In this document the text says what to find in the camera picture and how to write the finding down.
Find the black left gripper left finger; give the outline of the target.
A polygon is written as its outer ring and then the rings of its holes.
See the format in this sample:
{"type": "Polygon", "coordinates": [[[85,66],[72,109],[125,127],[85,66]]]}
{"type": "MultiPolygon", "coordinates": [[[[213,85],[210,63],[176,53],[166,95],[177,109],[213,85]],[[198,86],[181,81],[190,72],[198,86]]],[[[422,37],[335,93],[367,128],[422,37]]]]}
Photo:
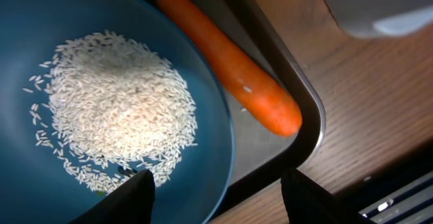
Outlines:
{"type": "Polygon", "coordinates": [[[152,172],[138,172],[101,202],[70,223],[150,224],[156,187],[152,172]]]}

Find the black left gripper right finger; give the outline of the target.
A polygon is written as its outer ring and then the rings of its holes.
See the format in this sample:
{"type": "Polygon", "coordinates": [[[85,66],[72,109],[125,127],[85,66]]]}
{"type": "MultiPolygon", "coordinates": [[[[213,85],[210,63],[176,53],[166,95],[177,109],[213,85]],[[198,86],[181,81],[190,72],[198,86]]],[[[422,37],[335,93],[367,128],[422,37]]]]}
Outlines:
{"type": "Polygon", "coordinates": [[[294,168],[281,176],[281,193],[290,224],[375,224],[294,168]]]}

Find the white rice pile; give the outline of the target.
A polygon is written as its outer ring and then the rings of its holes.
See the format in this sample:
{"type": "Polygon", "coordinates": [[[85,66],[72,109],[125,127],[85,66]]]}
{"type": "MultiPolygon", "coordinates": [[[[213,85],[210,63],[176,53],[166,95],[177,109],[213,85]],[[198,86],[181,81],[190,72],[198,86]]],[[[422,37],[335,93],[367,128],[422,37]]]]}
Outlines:
{"type": "Polygon", "coordinates": [[[196,144],[196,103],[172,63],[112,31],[58,45],[29,78],[38,145],[93,192],[110,194],[141,170],[165,184],[196,144]]]}

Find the orange carrot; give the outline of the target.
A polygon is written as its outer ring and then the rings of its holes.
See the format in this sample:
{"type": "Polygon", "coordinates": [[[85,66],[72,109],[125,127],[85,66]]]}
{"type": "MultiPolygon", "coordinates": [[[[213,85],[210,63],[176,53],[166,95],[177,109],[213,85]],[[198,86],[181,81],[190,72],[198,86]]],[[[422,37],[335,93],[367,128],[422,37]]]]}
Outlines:
{"type": "Polygon", "coordinates": [[[289,137],[302,126],[298,104],[190,0],[155,0],[196,45],[220,83],[270,132],[289,137]]]}

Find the dark blue plate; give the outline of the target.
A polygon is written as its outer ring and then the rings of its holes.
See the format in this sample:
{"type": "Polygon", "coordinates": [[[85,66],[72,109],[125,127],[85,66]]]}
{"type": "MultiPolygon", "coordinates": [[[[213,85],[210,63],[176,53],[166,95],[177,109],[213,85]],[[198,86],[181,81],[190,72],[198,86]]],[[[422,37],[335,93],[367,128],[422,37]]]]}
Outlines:
{"type": "Polygon", "coordinates": [[[151,170],[153,223],[206,223],[233,169],[207,62],[142,0],[1,0],[1,222],[69,223],[151,170]]]}

